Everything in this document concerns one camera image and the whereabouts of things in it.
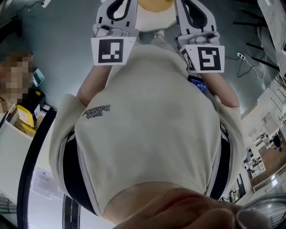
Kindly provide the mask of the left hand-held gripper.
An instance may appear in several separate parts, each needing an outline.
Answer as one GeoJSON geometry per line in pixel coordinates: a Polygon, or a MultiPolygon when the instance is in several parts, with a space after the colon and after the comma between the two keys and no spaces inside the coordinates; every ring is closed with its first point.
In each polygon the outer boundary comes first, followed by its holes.
{"type": "Polygon", "coordinates": [[[134,28],[137,17],[138,0],[127,0],[123,16],[114,14],[123,0],[106,0],[98,9],[97,23],[93,26],[91,39],[94,65],[125,65],[137,40],[139,31],[134,28]],[[126,28],[116,28],[106,24],[125,22],[126,28]]]}

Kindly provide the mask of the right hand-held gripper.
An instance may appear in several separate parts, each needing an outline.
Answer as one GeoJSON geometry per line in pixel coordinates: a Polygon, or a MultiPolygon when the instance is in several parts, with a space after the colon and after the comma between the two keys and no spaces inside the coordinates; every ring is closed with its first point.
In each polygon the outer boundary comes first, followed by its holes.
{"type": "Polygon", "coordinates": [[[222,73],[225,66],[225,47],[219,43],[215,17],[199,0],[175,0],[179,52],[189,72],[222,73]]]}

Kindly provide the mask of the person's left forearm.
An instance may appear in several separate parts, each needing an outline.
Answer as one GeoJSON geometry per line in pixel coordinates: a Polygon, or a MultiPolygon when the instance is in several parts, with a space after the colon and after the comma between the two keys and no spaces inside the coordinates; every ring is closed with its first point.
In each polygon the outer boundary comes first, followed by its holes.
{"type": "Polygon", "coordinates": [[[92,67],[76,95],[84,106],[105,88],[111,68],[111,66],[92,67]]]}

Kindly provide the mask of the person's right forearm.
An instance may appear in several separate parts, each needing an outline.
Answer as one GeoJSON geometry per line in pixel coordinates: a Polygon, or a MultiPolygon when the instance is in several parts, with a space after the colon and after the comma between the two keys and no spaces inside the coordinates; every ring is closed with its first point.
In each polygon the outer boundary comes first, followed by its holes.
{"type": "Polygon", "coordinates": [[[219,73],[200,73],[200,76],[209,92],[213,96],[217,96],[223,105],[232,108],[240,107],[236,93],[219,73]]]}

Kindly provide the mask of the orange object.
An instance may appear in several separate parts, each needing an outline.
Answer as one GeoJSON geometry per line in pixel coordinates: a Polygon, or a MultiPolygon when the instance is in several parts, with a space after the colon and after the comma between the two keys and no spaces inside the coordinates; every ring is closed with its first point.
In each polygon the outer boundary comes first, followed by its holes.
{"type": "Polygon", "coordinates": [[[138,0],[138,4],[149,12],[159,13],[168,10],[174,0],[138,0]]]}

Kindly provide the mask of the black metal stand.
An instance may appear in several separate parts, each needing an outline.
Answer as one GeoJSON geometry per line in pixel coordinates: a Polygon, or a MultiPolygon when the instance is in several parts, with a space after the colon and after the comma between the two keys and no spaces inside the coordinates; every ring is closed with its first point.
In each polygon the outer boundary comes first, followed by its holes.
{"type": "Polygon", "coordinates": [[[257,58],[254,57],[252,57],[252,59],[258,61],[259,63],[265,64],[266,66],[269,66],[277,71],[280,71],[276,57],[277,56],[276,48],[274,46],[274,42],[265,18],[244,9],[242,9],[241,12],[247,14],[253,19],[258,20],[258,22],[239,22],[239,21],[233,22],[234,25],[251,26],[255,28],[255,34],[258,36],[259,41],[261,43],[260,46],[249,42],[246,43],[246,45],[264,51],[264,53],[266,54],[266,58],[269,57],[274,64],[269,63],[267,60],[265,61],[258,60],[257,58]]]}

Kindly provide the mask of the black screen device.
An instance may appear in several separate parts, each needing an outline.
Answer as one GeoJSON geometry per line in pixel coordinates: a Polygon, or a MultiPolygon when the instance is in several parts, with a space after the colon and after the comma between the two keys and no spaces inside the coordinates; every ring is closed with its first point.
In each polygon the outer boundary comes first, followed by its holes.
{"type": "Polygon", "coordinates": [[[202,78],[188,75],[187,80],[193,83],[202,93],[206,94],[209,92],[208,87],[206,86],[202,78]]]}

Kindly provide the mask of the grey draped cover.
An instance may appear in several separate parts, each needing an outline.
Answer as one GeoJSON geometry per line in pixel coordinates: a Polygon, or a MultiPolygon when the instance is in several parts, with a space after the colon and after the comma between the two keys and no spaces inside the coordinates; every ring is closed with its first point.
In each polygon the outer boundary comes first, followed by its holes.
{"type": "Polygon", "coordinates": [[[282,74],[286,73],[286,0],[257,0],[264,16],[282,74]]]}

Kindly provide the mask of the teal and white device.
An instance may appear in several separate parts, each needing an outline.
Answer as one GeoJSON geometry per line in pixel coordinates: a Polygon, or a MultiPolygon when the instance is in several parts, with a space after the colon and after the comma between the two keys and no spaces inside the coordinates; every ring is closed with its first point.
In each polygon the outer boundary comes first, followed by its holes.
{"type": "Polygon", "coordinates": [[[40,71],[39,68],[37,68],[33,73],[33,84],[38,87],[43,81],[45,80],[44,75],[40,71]]]}

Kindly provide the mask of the black box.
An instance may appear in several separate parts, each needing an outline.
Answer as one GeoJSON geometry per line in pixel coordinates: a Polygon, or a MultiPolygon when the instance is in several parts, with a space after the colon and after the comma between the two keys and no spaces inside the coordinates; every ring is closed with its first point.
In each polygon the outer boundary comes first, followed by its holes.
{"type": "Polygon", "coordinates": [[[46,102],[46,96],[43,92],[35,89],[29,89],[26,108],[33,114],[36,118],[40,114],[41,109],[44,107],[46,102]]]}

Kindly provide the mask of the yellow box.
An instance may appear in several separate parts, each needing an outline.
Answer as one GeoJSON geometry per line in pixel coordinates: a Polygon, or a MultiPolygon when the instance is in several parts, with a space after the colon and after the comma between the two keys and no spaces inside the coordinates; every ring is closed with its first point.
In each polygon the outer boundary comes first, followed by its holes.
{"type": "Polygon", "coordinates": [[[22,105],[17,105],[18,118],[14,126],[30,137],[34,137],[36,134],[37,118],[28,109],[22,105]]]}

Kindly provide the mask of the white shelf unit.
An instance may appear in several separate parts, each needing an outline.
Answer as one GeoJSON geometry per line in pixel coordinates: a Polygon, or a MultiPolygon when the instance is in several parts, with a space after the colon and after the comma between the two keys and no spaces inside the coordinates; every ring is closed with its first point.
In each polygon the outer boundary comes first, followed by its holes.
{"type": "Polygon", "coordinates": [[[255,178],[266,171],[262,157],[256,147],[247,148],[247,166],[252,178],[255,178]]]}

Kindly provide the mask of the white paper notice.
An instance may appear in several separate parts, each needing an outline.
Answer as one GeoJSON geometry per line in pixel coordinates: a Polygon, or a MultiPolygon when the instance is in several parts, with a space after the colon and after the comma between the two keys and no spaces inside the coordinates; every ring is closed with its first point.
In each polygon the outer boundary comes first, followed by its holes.
{"type": "Polygon", "coordinates": [[[52,173],[37,167],[34,173],[32,191],[47,198],[54,196],[57,193],[57,185],[52,173]]]}

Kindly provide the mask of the person's eyeglasses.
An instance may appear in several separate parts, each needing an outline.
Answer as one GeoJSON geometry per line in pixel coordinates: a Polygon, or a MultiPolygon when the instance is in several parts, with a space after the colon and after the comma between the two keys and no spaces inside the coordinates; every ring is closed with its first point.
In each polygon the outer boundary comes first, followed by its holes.
{"type": "Polygon", "coordinates": [[[286,194],[267,194],[244,205],[237,229],[286,229],[286,194]]]}

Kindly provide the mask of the black door frame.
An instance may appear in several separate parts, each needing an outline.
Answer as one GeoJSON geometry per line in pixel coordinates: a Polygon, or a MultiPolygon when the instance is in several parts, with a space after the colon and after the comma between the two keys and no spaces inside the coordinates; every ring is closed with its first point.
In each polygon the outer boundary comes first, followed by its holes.
{"type": "MultiPolygon", "coordinates": [[[[28,204],[29,192],[33,172],[40,154],[40,150],[47,133],[55,119],[56,111],[50,108],[46,113],[39,129],[31,142],[22,167],[17,191],[17,226],[18,229],[29,229],[28,204]]],[[[62,229],[80,229],[80,205],[63,194],[62,201],[62,229]]]]}

